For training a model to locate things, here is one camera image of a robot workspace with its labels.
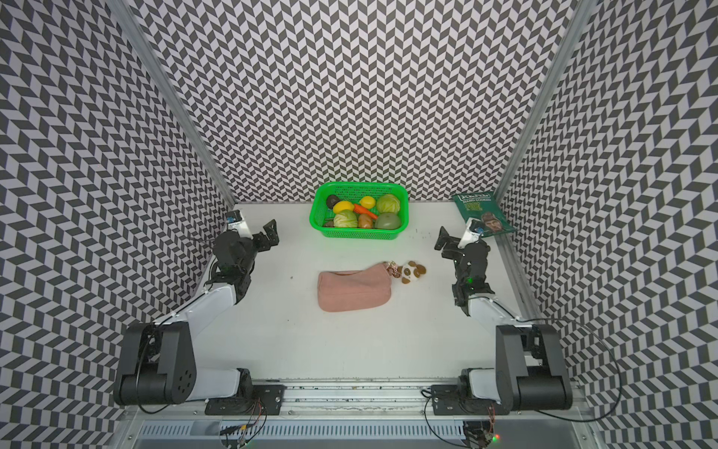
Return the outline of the left aluminium corner post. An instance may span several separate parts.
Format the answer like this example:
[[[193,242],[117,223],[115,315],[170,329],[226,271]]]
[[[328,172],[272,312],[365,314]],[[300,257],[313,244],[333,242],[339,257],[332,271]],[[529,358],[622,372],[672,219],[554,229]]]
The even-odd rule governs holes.
[[[151,48],[151,45],[145,39],[144,33],[136,22],[134,14],[125,1],[108,0],[107,5],[121,26],[123,34],[138,54],[139,59],[142,61],[142,64],[148,71],[160,94],[164,97],[168,108],[170,108],[175,116],[183,133],[196,152],[197,157],[202,162],[205,170],[207,170],[209,177],[211,177],[213,183],[215,183],[219,189],[225,203],[233,207],[236,201],[228,182],[224,179],[224,175],[219,170],[212,157],[211,151],[205,144],[202,136],[200,136],[197,127],[194,125],[190,114],[181,102],[180,97],[170,82],[155,52]]]

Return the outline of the pink corduroy bag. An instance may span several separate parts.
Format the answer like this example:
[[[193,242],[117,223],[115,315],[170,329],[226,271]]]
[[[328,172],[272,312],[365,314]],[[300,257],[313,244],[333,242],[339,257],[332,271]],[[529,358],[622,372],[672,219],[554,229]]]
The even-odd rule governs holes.
[[[324,312],[353,312],[385,305],[392,277],[376,264],[363,271],[323,271],[318,277],[318,304]]]

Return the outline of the orange toy carrot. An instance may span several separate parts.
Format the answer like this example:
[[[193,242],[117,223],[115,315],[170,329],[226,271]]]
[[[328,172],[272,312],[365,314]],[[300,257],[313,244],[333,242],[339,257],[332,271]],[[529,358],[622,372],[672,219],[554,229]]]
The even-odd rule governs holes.
[[[378,216],[375,213],[373,213],[372,211],[368,210],[367,208],[365,208],[359,204],[353,205],[353,211],[359,215],[362,215],[362,214],[368,215],[368,217],[372,220],[376,220],[378,218]]]

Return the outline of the grey green toy avocado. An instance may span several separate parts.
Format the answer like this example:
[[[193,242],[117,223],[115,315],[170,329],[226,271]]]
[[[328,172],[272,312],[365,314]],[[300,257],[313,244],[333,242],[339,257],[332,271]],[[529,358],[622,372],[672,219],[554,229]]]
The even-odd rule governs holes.
[[[374,222],[374,228],[379,230],[396,230],[402,226],[402,221],[396,213],[382,213]]]

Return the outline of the brown toy potato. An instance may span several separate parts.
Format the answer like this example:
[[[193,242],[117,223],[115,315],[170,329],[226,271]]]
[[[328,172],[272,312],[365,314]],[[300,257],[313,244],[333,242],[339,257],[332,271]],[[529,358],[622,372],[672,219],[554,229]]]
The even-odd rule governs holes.
[[[374,220],[368,214],[360,214],[357,218],[357,227],[372,229],[374,228]]]

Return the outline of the green toy lettuce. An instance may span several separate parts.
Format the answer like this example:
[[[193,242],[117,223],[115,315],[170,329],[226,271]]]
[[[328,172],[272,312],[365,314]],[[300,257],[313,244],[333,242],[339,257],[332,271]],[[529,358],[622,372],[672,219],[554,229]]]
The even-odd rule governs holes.
[[[335,228],[358,228],[358,217],[353,211],[340,211],[334,216],[333,225]]]

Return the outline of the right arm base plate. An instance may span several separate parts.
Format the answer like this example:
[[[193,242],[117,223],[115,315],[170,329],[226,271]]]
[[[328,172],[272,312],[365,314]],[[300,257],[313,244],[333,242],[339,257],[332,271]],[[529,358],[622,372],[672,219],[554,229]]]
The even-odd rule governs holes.
[[[429,408],[437,416],[508,415],[510,410],[494,400],[473,398],[460,392],[458,385],[431,385],[426,395]]]

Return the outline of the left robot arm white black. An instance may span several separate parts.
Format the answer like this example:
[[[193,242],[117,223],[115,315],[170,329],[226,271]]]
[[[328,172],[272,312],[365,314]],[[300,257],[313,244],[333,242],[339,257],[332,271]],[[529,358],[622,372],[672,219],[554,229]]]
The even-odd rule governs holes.
[[[240,213],[230,213],[227,230],[213,243],[209,279],[199,293],[164,317],[127,327],[113,385],[115,403],[144,409],[221,398],[254,402],[250,372],[201,368],[194,340],[245,298],[257,255],[279,243],[276,221],[252,234]]]

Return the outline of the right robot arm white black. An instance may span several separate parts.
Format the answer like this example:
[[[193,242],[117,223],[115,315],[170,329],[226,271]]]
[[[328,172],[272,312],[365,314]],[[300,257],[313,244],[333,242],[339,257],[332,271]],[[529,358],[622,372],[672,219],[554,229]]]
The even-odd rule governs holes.
[[[458,238],[441,227],[435,249],[454,266],[454,305],[494,333],[494,365],[462,370],[445,400],[471,415],[570,409],[573,390],[558,331],[521,318],[497,298],[486,275],[488,243],[470,228]]]

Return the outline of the green plastic basket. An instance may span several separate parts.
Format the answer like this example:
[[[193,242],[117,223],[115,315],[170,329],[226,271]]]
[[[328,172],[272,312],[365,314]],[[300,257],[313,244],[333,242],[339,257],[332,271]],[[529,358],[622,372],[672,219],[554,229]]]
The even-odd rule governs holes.
[[[326,200],[336,195],[340,200],[350,200],[358,204],[364,196],[379,199],[383,195],[392,194],[399,199],[398,217],[400,225],[394,230],[333,228],[325,224],[334,218],[334,213],[327,207]],[[321,185],[316,193],[310,211],[310,225],[324,237],[338,239],[396,239],[409,224],[409,193],[407,189],[396,183],[350,183],[349,181],[333,181]]]

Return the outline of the yellow toy lemon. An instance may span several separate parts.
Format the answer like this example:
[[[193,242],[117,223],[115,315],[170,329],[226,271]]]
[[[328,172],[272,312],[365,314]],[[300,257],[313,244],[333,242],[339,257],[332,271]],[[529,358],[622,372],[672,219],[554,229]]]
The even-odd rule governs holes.
[[[372,196],[364,196],[358,205],[366,211],[372,211],[376,207],[376,199],[372,198]]]

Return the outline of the aluminium front rail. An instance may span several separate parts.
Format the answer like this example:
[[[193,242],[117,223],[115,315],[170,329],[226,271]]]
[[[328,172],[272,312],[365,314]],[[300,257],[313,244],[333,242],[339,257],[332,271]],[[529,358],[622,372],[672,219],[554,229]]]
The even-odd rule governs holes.
[[[406,419],[419,417],[430,412],[426,395],[431,385],[458,385],[460,392],[469,394],[469,384],[460,378],[448,379],[400,379],[400,380],[295,380],[259,381],[255,385],[282,384],[286,386],[282,409],[279,415],[289,419]],[[243,387],[236,396],[247,398],[252,387]],[[125,415],[134,413],[147,419],[234,419],[236,417],[256,418],[262,415],[262,406],[254,407],[249,415],[223,416],[205,415],[208,400],[190,400],[182,404],[129,406]]]

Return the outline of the dark purple toy fruit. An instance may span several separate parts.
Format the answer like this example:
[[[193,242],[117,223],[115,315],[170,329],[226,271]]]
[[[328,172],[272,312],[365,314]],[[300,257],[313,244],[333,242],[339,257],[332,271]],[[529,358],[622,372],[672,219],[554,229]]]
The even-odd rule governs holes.
[[[325,202],[327,208],[331,210],[334,209],[338,203],[340,203],[340,198],[336,195],[328,196]]]

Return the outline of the plush keychain decoration with carabiners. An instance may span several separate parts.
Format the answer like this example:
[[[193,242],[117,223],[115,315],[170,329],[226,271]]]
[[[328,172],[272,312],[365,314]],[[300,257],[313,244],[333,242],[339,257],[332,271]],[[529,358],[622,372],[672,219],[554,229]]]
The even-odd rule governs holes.
[[[421,265],[413,260],[406,262],[403,265],[394,261],[384,262],[383,265],[385,266],[388,274],[392,278],[400,280],[402,284],[412,284],[413,282],[426,276],[427,273],[427,269],[424,265]]]

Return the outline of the aluminium corner post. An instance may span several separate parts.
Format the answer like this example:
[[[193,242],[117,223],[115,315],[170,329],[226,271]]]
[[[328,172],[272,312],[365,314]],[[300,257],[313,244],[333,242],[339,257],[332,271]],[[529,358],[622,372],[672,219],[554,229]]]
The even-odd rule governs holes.
[[[495,197],[498,201],[503,200],[508,193],[515,175],[520,168],[522,161],[527,154],[529,146],[543,120],[547,108],[549,108],[553,95],[561,81],[566,67],[572,58],[576,46],[580,43],[583,30],[587,26],[599,1],[581,0],[578,2],[575,13],[568,24],[566,35],[562,37],[555,57],[549,66],[547,76],[538,91],[536,101],[529,113],[525,127],[516,143],[508,165],[497,185]]]
[[[155,52],[151,48],[151,45],[145,39],[144,33],[136,22],[134,14],[125,1],[108,0],[107,5],[121,26],[123,34],[138,54],[139,59],[142,61],[142,64],[148,71],[160,94],[164,97],[168,108],[170,108],[175,116],[183,133],[196,152],[197,157],[202,162],[205,170],[207,170],[209,177],[211,177],[213,183],[215,183],[219,189],[225,203],[233,207],[236,201],[228,182],[224,179],[224,175],[219,170],[212,157],[211,151],[205,144],[202,136],[200,136],[197,127],[194,125],[190,114],[181,102],[180,97],[170,82]]]

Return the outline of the green book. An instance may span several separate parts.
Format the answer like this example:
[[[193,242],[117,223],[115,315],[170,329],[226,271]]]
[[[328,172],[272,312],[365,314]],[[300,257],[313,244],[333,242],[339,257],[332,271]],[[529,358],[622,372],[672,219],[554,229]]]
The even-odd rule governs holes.
[[[515,231],[499,207],[495,194],[490,191],[462,193],[452,196],[465,222],[478,220],[478,230],[485,237],[495,237]]]

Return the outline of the right aluminium corner post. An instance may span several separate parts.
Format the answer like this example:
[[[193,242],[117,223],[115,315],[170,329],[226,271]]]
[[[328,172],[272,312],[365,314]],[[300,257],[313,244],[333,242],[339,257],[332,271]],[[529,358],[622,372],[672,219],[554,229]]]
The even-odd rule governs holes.
[[[566,35],[562,37],[555,57],[549,66],[547,76],[538,91],[536,101],[529,113],[525,127],[516,143],[508,165],[497,185],[495,197],[498,201],[503,200],[508,193],[515,175],[520,168],[522,161],[527,154],[529,146],[543,120],[547,108],[549,108],[553,95],[561,81],[566,67],[572,58],[576,46],[580,43],[583,30],[587,26],[599,1],[581,0],[578,2],[575,13],[568,24]]]

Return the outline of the light green toy cabbage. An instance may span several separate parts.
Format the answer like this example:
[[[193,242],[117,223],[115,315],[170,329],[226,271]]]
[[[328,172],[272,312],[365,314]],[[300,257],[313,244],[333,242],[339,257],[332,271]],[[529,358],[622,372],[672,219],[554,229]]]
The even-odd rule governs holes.
[[[401,201],[392,194],[381,196],[376,202],[376,209],[380,214],[394,213],[398,214],[401,209]]]

